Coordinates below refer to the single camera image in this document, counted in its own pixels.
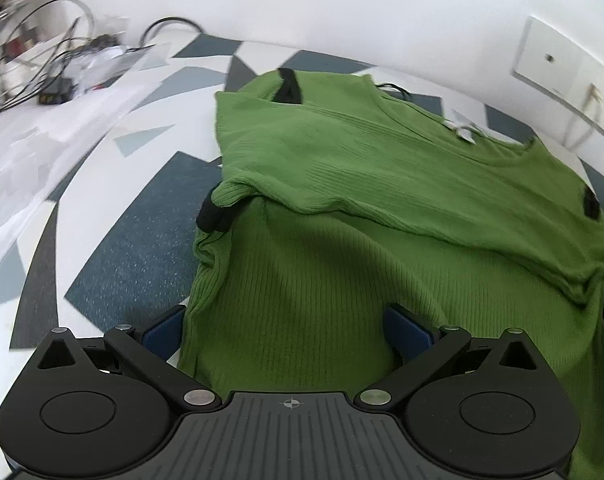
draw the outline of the geometric patterned tablecloth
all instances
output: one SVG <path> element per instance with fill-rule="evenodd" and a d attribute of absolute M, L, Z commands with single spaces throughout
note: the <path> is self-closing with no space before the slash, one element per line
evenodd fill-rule
<path fill-rule="evenodd" d="M 164 30 L 116 85 L 160 82 L 70 171 L 0 264 L 0 403 L 45 333 L 78 337 L 155 317 L 189 295 L 194 219 L 220 180 L 214 94 L 280 66 L 391 82 L 427 110 L 513 142 L 539 136 L 594 189 L 604 177 L 551 137 L 410 75 L 306 50 Z M 0 451 L 0 478 L 9 469 Z"/>

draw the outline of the gray ribbed plate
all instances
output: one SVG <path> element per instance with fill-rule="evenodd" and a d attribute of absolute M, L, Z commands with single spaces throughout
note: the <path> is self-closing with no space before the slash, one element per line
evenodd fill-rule
<path fill-rule="evenodd" d="M 16 480 L 35 477 L 21 473 Z M 428 462 L 388 415 L 343 394 L 235 394 L 186 416 L 173 438 L 118 480 L 460 480 Z M 549 474 L 543 480 L 560 480 Z"/>

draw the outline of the green shirt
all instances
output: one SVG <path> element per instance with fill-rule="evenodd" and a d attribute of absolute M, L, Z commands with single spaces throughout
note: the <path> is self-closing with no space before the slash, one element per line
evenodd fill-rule
<path fill-rule="evenodd" d="M 604 215 L 537 138 L 460 139 L 369 76 L 278 73 L 220 92 L 217 206 L 198 232 L 180 369 L 231 390 L 345 390 L 397 366 L 382 311 L 473 336 L 527 331 L 582 421 L 572 479 L 604 480 Z"/>

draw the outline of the silver screw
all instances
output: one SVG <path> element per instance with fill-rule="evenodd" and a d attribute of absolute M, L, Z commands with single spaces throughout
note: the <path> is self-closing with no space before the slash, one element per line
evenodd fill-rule
<path fill-rule="evenodd" d="M 184 394 L 184 401 L 192 406 L 206 406 L 216 400 L 216 394 L 208 390 L 191 390 Z"/>
<path fill-rule="evenodd" d="M 360 399 L 371 406 L 382 406 L 391 400 L 391 394 L 384 390 L 364 390 L 360 394 Z"/>

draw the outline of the clear plastic sheet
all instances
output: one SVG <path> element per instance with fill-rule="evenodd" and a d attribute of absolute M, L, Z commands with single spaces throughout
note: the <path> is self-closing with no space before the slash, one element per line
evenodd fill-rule
<path fill-rule="evenodd" d="M 0 114 L 0 261 L 58 182 L 156 86 L 117 85 Z"/>

